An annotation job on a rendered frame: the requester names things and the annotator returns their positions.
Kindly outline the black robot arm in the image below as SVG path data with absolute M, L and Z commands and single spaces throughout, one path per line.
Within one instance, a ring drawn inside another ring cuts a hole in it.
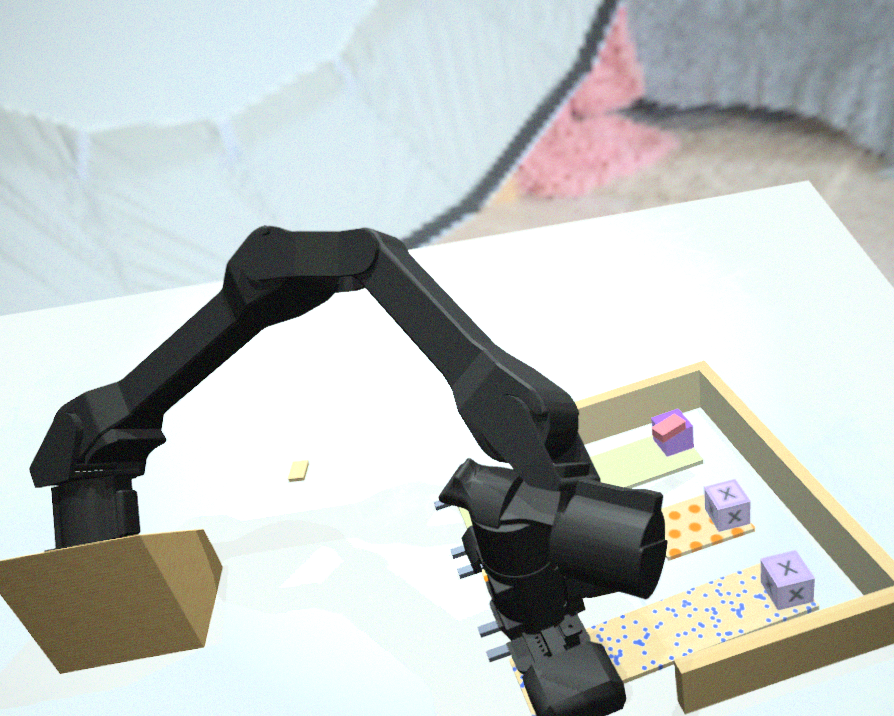
M 35 488 L 57 486 L 44 551 L 140 535 L 132 480 L 166 442 L 167 410 L 263 329 L 365 288 L 444 376 L 482 451 L 513 468 L 467 458 L 438 496 L 469 512 L 484 563 L 507 576 L 557 564 L 570 616 L 583 598 L 648 600 L 668 545 L 663 493 L 602 483 L 572 397 L 497 346 L 401 240 L 370 228 L 258 227 L 222 290 L 174 334 L 62 405 L 29 467 Z

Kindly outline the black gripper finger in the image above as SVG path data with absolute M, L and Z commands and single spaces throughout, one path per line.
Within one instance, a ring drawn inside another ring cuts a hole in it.
M 582 632 L 580 634 L 578 634 L 579 640 L 581 640 L 581 644 L 584 642 L 587 642 L 587 641 L 591 641 L 591 637 L 590 637 L 587 629 L 585 629 L 585 627 L 583 626 L 578 614 L 575 614 L 575 617 L 578 620 L 578 622 L 581 626 L 581 629 L 582 629 Z M 526 673 L 526 671 L 529 669 L 529 667 L 532 664 L 535 664 L 534 659 L 530 653 L 530 650 L 524 640 L 524 637 L 522 636 L 522 637 L 517 638 L 513 641 L 510 641 L 510 642 L 506 643 L 506 645 L 510 651 L 510 654 L 513 658 L 513 661 L 515 663 L 517 670 L 521 674 L 524 675 Z
M 503 631 L 503 633 L 508 637 L 508 635 L 507 635 L 507 631 L 506 631 L 505 627 L 503 627 L 503 625 L 502 625 L 502 622 L 501 622 L 501 620 L 500 620 L 500 618 L 499 618 L 499 616 L 498 616 L 498 613 L 497 613 L 497 611 L 496 611 L 496 609 L 495 609 L 495 607 L 494 607 L 494 604 L 493 604 L 492 600 L 489 601 L 489 607 L 490 607 L 491 612 L 492 612 L 492 614 L 493 614 L 493 616 L 494 616 L 494 619 L 495 619 L 495 621 L 496 621 L 496 623 L 497 623 L 497 625 L 498 625 L 498 628 L 499 628 L 501 631 Z M 513 640 L 515 640 L 515 639 L 517 639 L 517 638 L 520 638 L 520 637 L 522 637 L 522 636 L 523 636 L 523 635 L 520 634 L 520 635 L 518 635 L 518 636 L 515 636 L 515 637 L 513 637 L 513 638 L 510 638 L 510 640 L 513 641 Z M 509 637 L 508 637 L 508 638 L 509 638 Z

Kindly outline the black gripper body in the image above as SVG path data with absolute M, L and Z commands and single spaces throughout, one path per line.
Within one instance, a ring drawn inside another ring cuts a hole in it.
M 603 645 L 581 644 L 581 626 L 565 603 L 558 565 L 507 576 L 482 560 L 473 526 L 461 537 L 475 574 L 486 587 L 510 638 L 523 635 L 535 664 L 522 676 L 536 716 L 607 716 L 623 709 L 624 682 Z M 481 564 L 481 565 L 480 565 Z

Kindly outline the pink rectangular block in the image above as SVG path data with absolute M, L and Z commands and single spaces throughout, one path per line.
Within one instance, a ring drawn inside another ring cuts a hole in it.
M 665 443 L 686 430 L 686 420 L 673 413 L 651 427 L 651 430 L 654 437 L 660 440 L 661 443 Z

